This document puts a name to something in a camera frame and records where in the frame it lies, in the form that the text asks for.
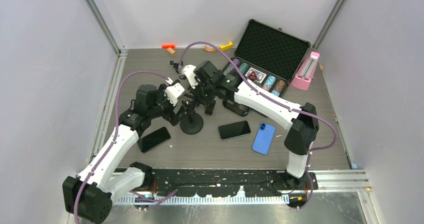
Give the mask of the black smartphone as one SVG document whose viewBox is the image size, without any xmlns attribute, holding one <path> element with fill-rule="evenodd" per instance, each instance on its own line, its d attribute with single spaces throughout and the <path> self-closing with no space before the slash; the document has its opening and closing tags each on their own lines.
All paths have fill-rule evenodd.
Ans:
<svg viewBox="0 0 424 224">
<path fill-rule="evenodd" d="M 162 127 L 137 141 L 138 147 L 142 153 L 146 153 L 158 145 L 171 139 L 171 135 L 166 127 Z"/>
</svg>

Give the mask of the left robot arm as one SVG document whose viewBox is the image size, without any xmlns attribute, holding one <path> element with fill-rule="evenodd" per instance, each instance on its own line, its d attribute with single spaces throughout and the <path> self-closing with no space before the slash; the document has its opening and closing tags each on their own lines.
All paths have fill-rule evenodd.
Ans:
<svg viewBox="0 0 424 224">
<path fill-rule="evenodd" d="M 118 177 L 111 178 L 127 151 L 137 142 L 155 118 L 175 126 L 180 116 L 174 113 L 178 98 L 185 93 L 180 83 L 141 85 L 131 106 L 118 118 L 109 140 L 92 162 L 76 177 L 63 182 L 65 209 L 75 217 L 103 223 L 114 202 L 135 188 L 149 190 L 154 183 L 152 168 L 134 162 Z"/>
</svg>

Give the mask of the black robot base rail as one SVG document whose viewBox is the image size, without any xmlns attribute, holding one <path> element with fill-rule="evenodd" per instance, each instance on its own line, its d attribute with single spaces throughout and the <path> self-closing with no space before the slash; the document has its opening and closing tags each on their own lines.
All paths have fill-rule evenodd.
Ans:
<svg viewBox="0 0 424 224">
<path fill-rule="evenodd" d="M 316 175 L 299 179 L 284 170 L 251 169 L 153 169 L 136 191 L 166 196 L 176 190 L 177 197 L 228 197 L 243 191 L 246 197 L 280 196 L 281 194 L 317 190 Z"/>
</svg>

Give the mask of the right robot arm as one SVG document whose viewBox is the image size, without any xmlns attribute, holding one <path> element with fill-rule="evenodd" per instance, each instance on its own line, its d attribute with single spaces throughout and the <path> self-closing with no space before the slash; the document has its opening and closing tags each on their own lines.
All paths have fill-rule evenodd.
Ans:
<svg viewBox="0 0 424 224">
<path fill-rule="evenodd" d="M 219 97 L 252 108 L 269 117 L 288 131 L 284 145 L 289 151 L 285 182 L 292 189 L 306 181 L 309 151 L 319 131 L 316 108 L 286 101 L 262 89 L 247 79 L 234 62 L 224 74 L 210 61 L 199 66 L 186 65 L 181 72 L 187 78 L 192 93 L 204 102 Z"/>
</svg>

